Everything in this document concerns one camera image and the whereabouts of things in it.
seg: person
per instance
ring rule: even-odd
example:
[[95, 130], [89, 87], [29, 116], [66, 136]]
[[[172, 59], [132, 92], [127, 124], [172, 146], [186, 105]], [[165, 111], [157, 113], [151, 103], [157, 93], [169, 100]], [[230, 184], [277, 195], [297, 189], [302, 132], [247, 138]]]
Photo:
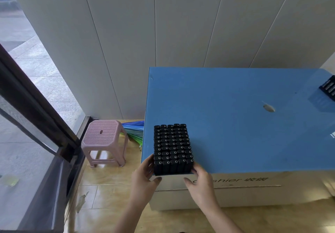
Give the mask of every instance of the person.
[[[221, 210], [214, 193], [213, 178], [198, 163], [194, 163], [192, 173], [198, 178], [193, 183], [184, 178], [187, 189], [195, 203], [205, 214], [216, 233], [243, 233], [243, 231]], [[145, 159], [131, 176], [131, 189], [128, 205], [121, 214], [114, 232], [131, 233], [135, 231], [145, 206], [151, 200], [162, 178], [150, 181], [153, 175], [153, 155]]]

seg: glossy floor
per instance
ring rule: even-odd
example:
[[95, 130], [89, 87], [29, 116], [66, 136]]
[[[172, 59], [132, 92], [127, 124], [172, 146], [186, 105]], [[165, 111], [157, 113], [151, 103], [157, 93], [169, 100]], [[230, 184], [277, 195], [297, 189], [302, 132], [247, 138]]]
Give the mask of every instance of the glossy floor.
[[[127, 204], [131, 173], [139, 166], [141, 152], [128, 143], [124, 167], [84, 164], [64, 232], [112, 232]], [[87, 194], [77, 213], [80, 196]], [[332, 198], [306, 204], [223, 209], [246, 233], [335, 233], [335, 202]], [[146, 206], [136, 232], [214, 232], [199, 209], [151, 211]]]

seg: person's right hand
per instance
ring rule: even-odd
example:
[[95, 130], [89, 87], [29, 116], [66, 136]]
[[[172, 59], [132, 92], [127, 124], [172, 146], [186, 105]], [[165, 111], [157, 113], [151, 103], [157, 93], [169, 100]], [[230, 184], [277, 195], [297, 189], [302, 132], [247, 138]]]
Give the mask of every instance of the person's right hand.
[[191, 172], [198, 177], [197, 182], [193, 183], [186, 177], [184, 178], [184, 182], [194, 202], [203, 212], [220, 208], [215, 197], [211, 174], [196, 162], [194, 162], [193, 168]]

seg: pink stool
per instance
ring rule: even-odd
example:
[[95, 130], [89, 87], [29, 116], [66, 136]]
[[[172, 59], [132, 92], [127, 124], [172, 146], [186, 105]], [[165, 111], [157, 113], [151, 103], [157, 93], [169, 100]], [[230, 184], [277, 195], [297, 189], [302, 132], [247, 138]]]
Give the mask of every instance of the pink stool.
[[[125, 135], [123, 147], [119, 147], [120, 133]], [[128, 135], [122, 124], [116, 120], [94, 120], [88, 125], [81, 148], [91, 167], [97, 164], [117, 163], [122, 167], [126, 163], [125, 154], [128, 144]], [[109, 151], [114, 159], [93, 159], [91, 151]]]

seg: gray wall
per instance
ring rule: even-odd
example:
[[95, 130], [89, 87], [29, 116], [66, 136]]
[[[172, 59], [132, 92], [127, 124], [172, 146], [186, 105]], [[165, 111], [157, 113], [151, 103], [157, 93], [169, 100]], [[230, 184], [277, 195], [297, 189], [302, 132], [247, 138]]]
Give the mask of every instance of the gray wall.
[[319, 68], [335, 0], [19, 0], [87, 115], [143, 119], [150, 66]]

